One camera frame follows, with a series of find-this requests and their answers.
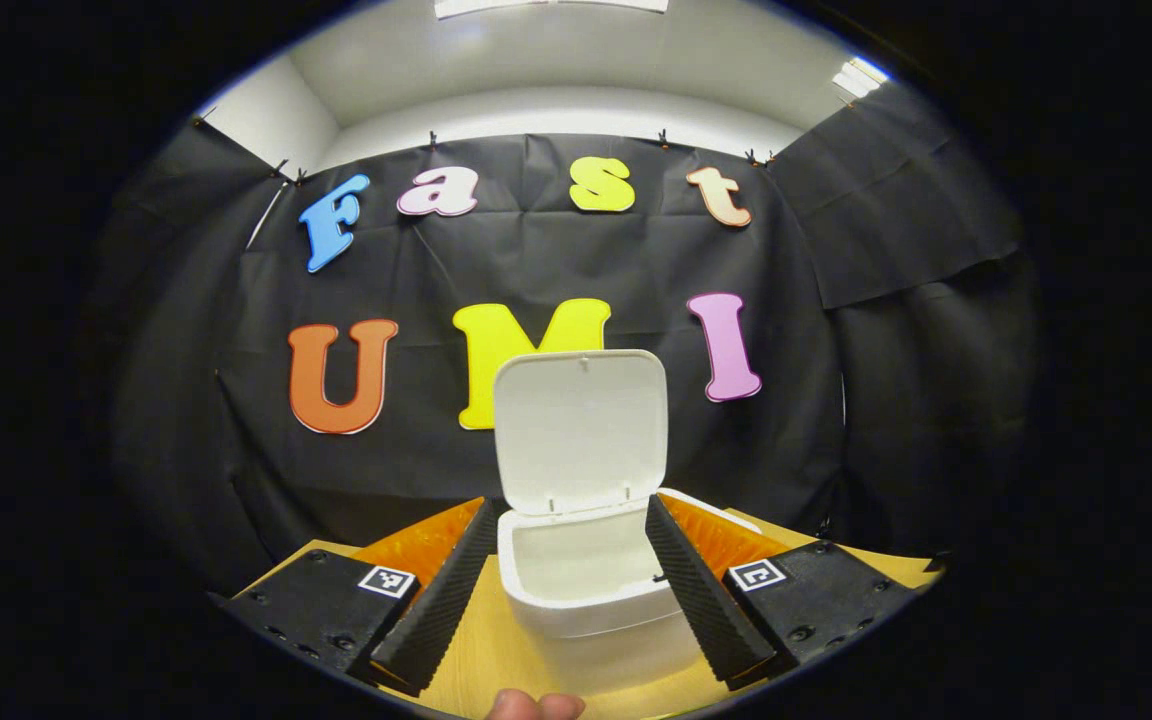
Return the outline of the black backdrop cloth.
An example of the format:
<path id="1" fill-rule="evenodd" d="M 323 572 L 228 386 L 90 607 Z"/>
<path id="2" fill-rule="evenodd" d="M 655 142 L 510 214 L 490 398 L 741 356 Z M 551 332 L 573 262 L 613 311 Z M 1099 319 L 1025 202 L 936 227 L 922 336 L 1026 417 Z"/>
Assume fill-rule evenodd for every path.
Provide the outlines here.
<path id="1" fill-rule="evenodd" d="M 513 135 L 296 184 L 195 122 L 118 195 L 99 251 L 94 427 L 221 593 L 312 538 L 499 497 L 470 389 L 494 348 L 545 338 L 654 353 L 667 486 L 799 532 L 933 556 L 1018 483 L 1032 264 L 964 138 L 905 88 L 767 169 Z"/>

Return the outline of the wooden desktop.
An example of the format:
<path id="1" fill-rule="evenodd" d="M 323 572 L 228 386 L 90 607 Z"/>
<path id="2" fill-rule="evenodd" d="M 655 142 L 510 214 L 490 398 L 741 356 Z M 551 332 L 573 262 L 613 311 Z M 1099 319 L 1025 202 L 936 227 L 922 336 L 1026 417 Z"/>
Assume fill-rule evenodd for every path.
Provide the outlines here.
<path id="1" fill-rule="evenodd" d="M 748 511 L 723 509 L 732 520 L 745 526 L 756 526 L 758 532 L 776 541 L 797 548 L 805 546 L 814 538 L 796 532 L 770 521 L 755 518 Z M 927 588 L 940 579 L 943 568 L 931 568 L 932 559 L 915 559 L 887 553 L 870 552 L 840 546 L 850 552 L 861 562 L 872 566 L 876 571 L 886 574 L 892 582 L 905 585 L 916 593 L 924 593 Z M 346 559 L 361 548 L 332 541 L 308 541 L 306 546 L 291 553 L 291 556 L 279 562 L 264 577 L 252 582 L 248 588 L 233 597 L 256 591 L 262 584 L 268 584 L 285 568 L 297 564 L 310 553 L 325 553 L 326 559 Z M 550 691 L 571 692 L 571 689 L 559 688 L 561 679 L 544 666 L 539 641 L 526 638 L 524 628 L 507 609 L 506 594 L 500 588 L 498 558 L 488 555 L 477 579 L 473 592 L 468 598 L 465 615 L 450 639 L 450 646 L 445 652 L 444 660 L 429 688 L 420 696 L 408 696 L 396 689 L 382 687 L 378 692 L 388 694 L 389 700 L 396 700 L 399 710 L 407 710 L 420 717 L 470 717 L 488 711 L 494 694 L 500 687 L 513 687 L 529 694 Z M 660 717 L 685 717 L 685 720 L 700 720 L 700 717 L 717 717 L 730 712 L 741 702 L 751 702 L 756 691 L 770 687 L 768 680 L 759 680 L 740 691 L 727 691 L 723 683 L 713 679 L 712 670 L 700 655 L 680 666 L 680 670 L 660 679 L 650 680 L 641 685 L 626 687 L 617 691 L 602 694 L 582 694 L 588 702 L 585 720 L 659 720 Z"/>

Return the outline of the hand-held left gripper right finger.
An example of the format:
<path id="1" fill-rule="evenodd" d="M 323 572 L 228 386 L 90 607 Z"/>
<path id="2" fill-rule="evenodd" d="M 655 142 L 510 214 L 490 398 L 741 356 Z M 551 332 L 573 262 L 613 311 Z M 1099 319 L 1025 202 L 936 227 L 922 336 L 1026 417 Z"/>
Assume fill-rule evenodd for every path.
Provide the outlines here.
<path id="1" fill-rule="evenodd" d="M 710 670 L 732 691 L 836 655 L 922 594 L 840 544 L 791 548 L 664 493 L 647 502 L 645 532 Z"/>

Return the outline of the white desktop garbage bin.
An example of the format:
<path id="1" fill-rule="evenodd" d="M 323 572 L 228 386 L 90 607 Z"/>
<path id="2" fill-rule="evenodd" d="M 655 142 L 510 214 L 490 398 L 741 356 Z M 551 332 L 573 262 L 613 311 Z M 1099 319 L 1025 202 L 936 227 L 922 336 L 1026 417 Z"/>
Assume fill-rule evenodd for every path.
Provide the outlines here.
<path id="1" fill-rule="evenodd" d="M 616 692 L 698 661 L 646 537 L 667 467 L 662 363 L 636 348 L 525 354 L 493 397 L 500 582 L 559 689 Z"/>

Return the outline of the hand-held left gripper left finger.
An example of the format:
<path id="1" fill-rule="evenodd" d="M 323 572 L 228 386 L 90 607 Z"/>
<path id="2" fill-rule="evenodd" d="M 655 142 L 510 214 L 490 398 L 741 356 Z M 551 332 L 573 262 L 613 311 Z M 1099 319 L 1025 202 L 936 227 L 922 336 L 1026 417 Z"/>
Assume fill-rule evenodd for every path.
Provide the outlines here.
<path id="1" fill-rule="evenodd" d="M 495 551 L 499 515 L 499 501 L 472 498 L 361 550 L 306 548 L 219 606 L 291 655 L 417 697 Z"/>

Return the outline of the small ceiling light panel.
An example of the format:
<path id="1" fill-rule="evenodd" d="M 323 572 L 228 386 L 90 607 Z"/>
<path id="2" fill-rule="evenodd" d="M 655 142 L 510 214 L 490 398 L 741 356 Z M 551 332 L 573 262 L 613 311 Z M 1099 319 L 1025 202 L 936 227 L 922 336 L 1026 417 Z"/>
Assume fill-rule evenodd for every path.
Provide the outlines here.
<path id="1" fill-rule="evenodd" d="M 852 56 L 846 60 L 846 63 L 841 65 L 835 76 L 831 79 L 833 85 L 840 88 L 846 94 L 855 97 L 855 99 L 861 99 L 861 97 L 877 91 L 878 88 L 886 85 L 888 81 L 890 81 L 890 77 L 888 77 L 886 71 L 882 71 L 876 65 L 869 63 L 867 59 L 861 56 Z"/>

